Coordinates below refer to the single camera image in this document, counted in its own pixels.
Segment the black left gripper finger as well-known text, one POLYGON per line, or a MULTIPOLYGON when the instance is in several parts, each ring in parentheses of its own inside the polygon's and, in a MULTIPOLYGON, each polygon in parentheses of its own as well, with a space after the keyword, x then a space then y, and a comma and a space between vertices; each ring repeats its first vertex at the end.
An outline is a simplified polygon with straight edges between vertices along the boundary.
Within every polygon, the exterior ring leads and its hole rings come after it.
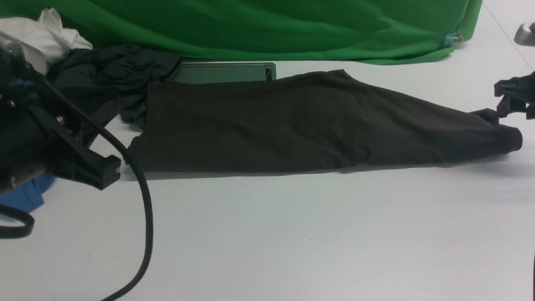
POLYGON ((44 137, 46 171, 58 179, 104 190, 121 178, 122 161, 116 156, 103 157, 84 145, 85 124, 96 132, 102 132, 103 128, 75 105, 67 105, 67 109, 79 119, 78 138, 42 107, 37 105, 27 107, 29 116, 36 122, 44 137))

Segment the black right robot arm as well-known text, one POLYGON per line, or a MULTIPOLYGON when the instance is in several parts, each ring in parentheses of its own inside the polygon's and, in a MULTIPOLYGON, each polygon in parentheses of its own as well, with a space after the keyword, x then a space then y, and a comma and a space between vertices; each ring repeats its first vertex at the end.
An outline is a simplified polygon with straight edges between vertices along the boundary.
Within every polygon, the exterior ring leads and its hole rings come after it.
MULTIPOLYGON (((535 24, 520 25, 514 42, 520 46, 535 46, 535 24)), ((535 73, 523 77, 500 80, 494 85, 495 97, 501 97, 496 111, 498 118, 524 113, 527 120, 535 118, 535 73)))

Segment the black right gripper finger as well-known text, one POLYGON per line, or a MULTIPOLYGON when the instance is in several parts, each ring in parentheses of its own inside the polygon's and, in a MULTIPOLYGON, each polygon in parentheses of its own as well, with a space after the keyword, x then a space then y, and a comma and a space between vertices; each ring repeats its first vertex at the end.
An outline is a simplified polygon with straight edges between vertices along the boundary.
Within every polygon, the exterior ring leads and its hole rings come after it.
POLYGON ((494 85, 495 97, 501 97, 496 111, 498 118, 524 113, 527 120, 535 118, 535 73, 500 80, 494 85))

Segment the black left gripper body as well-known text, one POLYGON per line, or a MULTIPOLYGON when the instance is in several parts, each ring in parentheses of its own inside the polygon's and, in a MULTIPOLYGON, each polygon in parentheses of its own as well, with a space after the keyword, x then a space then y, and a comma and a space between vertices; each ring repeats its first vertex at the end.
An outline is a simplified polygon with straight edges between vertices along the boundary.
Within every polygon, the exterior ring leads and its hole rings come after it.
POLYGON ((83 151, 74 105, 47 80, 1 87, 1 193, 83 151))

